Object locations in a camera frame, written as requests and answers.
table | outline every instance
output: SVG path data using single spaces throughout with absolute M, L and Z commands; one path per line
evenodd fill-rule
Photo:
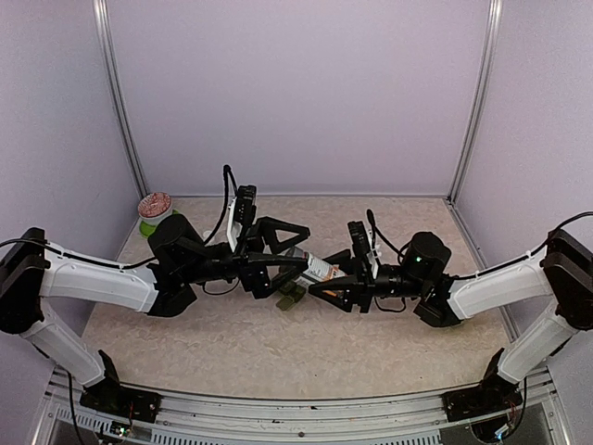
M 476 269 L 442 199 L 401 197 L 258 197 L 258 216 L 306 225 L 303 248 L 319 257 L 350 247 L 347 222 L 377 224 L 396 246 L 431 230 L 451 248 L 449 273 Z M 211 229 L 219 198 L 175 198 L 199 233 Z M 382 246 L 383 260 L 396 256 Z M 150 256 L 137 227 L 120 261 Z M 208 285 L 208 291 L 228 288 Z M 479 381 L 491 356 L 508 344 L 498 310 L 455 327 L 435 329 L 413 314 L 345 313 L 307 295 L 291 311 L 278 297 L 254 300 L 239 286 L 213 297 L 196 287 L 198 301 L 171 319 L 97 304 L 83 338 L 104 350 L 124 382 L 263 399 L 333 399 L 415 393 Z M 385 306 L 399 301 L 384 300 Z

green plate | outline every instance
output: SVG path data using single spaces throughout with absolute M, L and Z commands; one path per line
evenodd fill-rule
M 177 215 L 178 213 L 179 211 L 173 210 L 173 215 Z M 140 235 L 142 235 L 144 238 L 148 238 L 149 236 L 154 234 L 155 230 L 157 230 L 156 225 L 150 225 L 144 221 L 140 222 Z

vertical metal post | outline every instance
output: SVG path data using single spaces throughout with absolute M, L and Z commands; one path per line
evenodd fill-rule
M 484 103 L 486 102 L 486 91 L 488 87 L 488 80 L 490 78 L 490 71 L 492 71 L 492 64 L 494 61 L 501 11 L 502 0 L 490 0 L 486 39 L 484 41 L 484 51 L 482 53 L 482 63 L 480 66 L 478 84 L 473 97 L 472 113 L 470 114 L 470 121 L 463 138 L 463 147 L 461 149 L 460 161 L 457 165 L 457 170 L 455 171 L 453 184 L 451 185 L 451 189 L 448 193 L 448 199 L 453 205 L 455 205 L 460 195 L 461 187 L 463 186 L 463 180 L 465 179 L 467 169 L 470 165 L 475 137 L 477 135 L 480 119 L 484 110 Z
M 136 190 L 139 197 L 145 197 L 149 193 L 148 185 L 138 152 L 132 139 L 132 132 L 130 130 L 130 123 L 128 122 L 128 115 L 123 101 L 123 94 L 120 87 L 120 78 L 118 76 L 118 67 L 113 51 L 113 42 L 111 40 L 111 30 L 109 28 L 109 15 L 107 13 L 107 0 L 93 0 L 95 9 L 96 28 L 99 34 L 99 42 L 103 49 L 103 58 L 107 70 L 107 79 L 109 89 L 111 91 L 111 98 L 117 114 L 118 123 L 120 125 L 121 138 L 126 150 L 126 157 L 132 169 L 132 176 L 136 184 Z

